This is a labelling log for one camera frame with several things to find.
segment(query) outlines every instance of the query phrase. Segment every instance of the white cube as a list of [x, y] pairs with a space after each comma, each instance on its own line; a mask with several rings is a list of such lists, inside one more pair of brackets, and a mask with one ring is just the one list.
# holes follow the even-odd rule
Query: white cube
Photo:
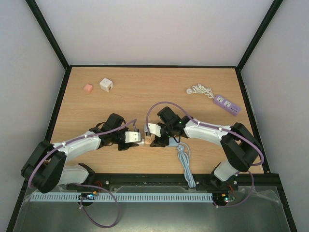
[[112, 84], [112, 81], [107, 78], [104, 78], [103, 80], [101, 80], [100, 86], [101, 86], [101, 89], [105, 90], [106, 92], [109, 92], [114, 87], [114, 85]]

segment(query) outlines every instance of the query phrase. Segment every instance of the gray cable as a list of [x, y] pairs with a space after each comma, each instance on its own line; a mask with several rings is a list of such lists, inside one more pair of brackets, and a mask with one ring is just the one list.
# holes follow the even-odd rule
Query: gray cable
[[[188, 149], [188, 154], [185, 153], [184, 151], [184, 146], [185, 145]], [[188, 182], [188, 186], [190, 188], [194, 188], [196, 186], [194, 178], [190, 172], [190, 148], [187, 144], [180, 142], [179, 145], [177, 146], [177, 151], [178, 151], [178, 158], [180, 160], [180, 162], [183, 165], [184, 168], [184, 178], [185, 180]]]

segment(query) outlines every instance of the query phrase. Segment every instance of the white plug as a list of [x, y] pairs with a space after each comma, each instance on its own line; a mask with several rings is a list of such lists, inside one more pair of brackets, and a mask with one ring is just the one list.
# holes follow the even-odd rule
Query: white plug
[[103, 80], [101, 80], [100, 86], [101, 86], [101, 89], [105, 90], [106, 92], [109, 92], [114, 87], [112, 81], [107, 78], [104, 78]]
[[188, 88], [187, 89], [187, 94], [191, 94], [192, 93], [192, 89], [191, 88]]

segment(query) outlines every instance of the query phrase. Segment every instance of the white power cord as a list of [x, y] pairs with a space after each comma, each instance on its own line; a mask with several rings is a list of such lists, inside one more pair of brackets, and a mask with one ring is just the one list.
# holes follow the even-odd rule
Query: white power cord
[[[188, 154], [185, 153], [184, 151], [184, 146], [185, 145], [188, 148]], [[178, 151], [178, 158], [180, 160], [180, 162], [183, 165], [184, 168], [184, 178], [185, 180], [188, 182], [188, 186], [190, 188], [194, 188], [196, 186], [194, 178], [190, 172], [190, 148], [187, 144], [180, 142], [179, 145], [177, 146], [177, 151]]]
[[203, 93], [209, 98], [214, 98], [211, 88], [205, 88], [201, 84], [192, 86], [192, 88], [187, 89], [187, 94], [191, 93]]

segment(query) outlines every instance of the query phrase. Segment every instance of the black metal frame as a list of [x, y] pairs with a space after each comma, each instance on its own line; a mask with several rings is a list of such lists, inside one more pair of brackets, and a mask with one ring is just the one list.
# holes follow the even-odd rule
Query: black metal frame
[[[36, 17], [38, 23], [40, 24], [44, 34], [46, 35], [48, 41], [50, 42], [52, 48], [54, 49], [56, 55], [58, 56], [60, 62], [62, 63], [64, 69], [66, 70], [64, 74], [64, 78], [59, 90], [58, 98], [56, 100], [56, 104], [52, 113], [52, 117], [47, 129], [47, 133], [45, 139], [50, 141], [54, 127], [56, 124], [57, 116], [61, 107], [62, 99], [66, 90], [66, 86], [70, 77], [70, 72], [72, 67], [141, 67], [141, 68], [232, 68], [235, 69], [237, 74], [237, 78], [239, 81], [239, 86], [242, 92], [242, 96], [244, 98], [245, 106], [247, 109], [248, 117], [250, 120], [250, 124], [253, 130], [253, 135], [255, 138], [261, 143], [261, 138], [258, 132], [258, 128], [256, 125], [256, 121], [254, 118], [254, 114], [251, 108], [251, 104], [249, 101], [249, 97], [245, 88], [245, 84], [243, 82], [241, 76], [241, 70], [246, 64], [247, 60], [249, 59], [251, 53], [253, 52], [254, 48], [256, 47], [257, 43], [259, 42], [260, 38], [262, 37], [263, 33], [265, 32], [267, 26], [271, 22], [273, 16], [275, 15], [276, 11], [280, 7], [283, 0], [274, 0], [270, 9], [268, 10], [267, 14], [265, 15], [261, 25], [259, 26], [257, 32], [255, 33], [252, 41], [250, 42], [246, 52], [244, 53], [243, 57], [241, 58], [238, 66], [177, 66], [177, 65], [169, 65], [169, 66], [162, 66], [162, 65], [69, 65], [66, 61], [57, 41], [55, 40], [49, 26], [47, 25], [38, 5], [36, 4], [35, 0], [25, 0], [29, 5], [31, 11], [33, 12], [34, 16]], [[285, 193], [279, 178], [278, 174], [270, 173], [269, 164], [267, 158], [265, 156], [265, 162], [263, 164], [263, 169], [265, 174], [254, 174], [254, 185], [255, 186], [276, 186], [279, 192], [279, 196], [281, 202], [283, 203], [283, 208], [288, 220], [288, 224], [290, 226], [290, 230], [295, 232], [296, 226], [285, 197]], [[100, 179], [108, 180], [109, 186], [119, 186], [119, 185], [144, 185], [144, 182], [150, 183], [151, 185], [160, 185], [161, 183], [170, 184], [173, 186], [186, 186], [186, 182], [184, 181], [183, 175], [180, 174], [97, 174]], [[201, 176], [207, 176], [209, 174], [198, 174], [194, 175], [195, 178], [199, 178]], [[237, 177], [238, 185], [239, 186], [250, 186], [251, 185], [251, 177], [247, 174], [240, 174]], [[17, 220], [17, 216], [19, 213], [19, 209], [23, 202], [24, 195], [27, 189], [27, 181], [23, 183], [22, 189], [18, 196], [18, 200], [16, 202], [11, 220], [9, 222], [9, 226], [7, 228], [7, 232], [12, 232], [15, 226], [15, 222]]]
[[29, 8], [31, 9], [33, 15], [37, 19], [39, 25], [41, 26], [42, 31], [44, 32], [46, 38], [48, 39], [50, 45], [52, 46], [53, 50], [55, 51], [56, 55], [58, 56], [63, 68], [66, 70], [69, 67], [69, 63], [67, 62], [66, 58], [64, 57], [52, 31], [50, 30], [47, 22], [44, 19], [37, 3], [35, 0], [26, 0]]

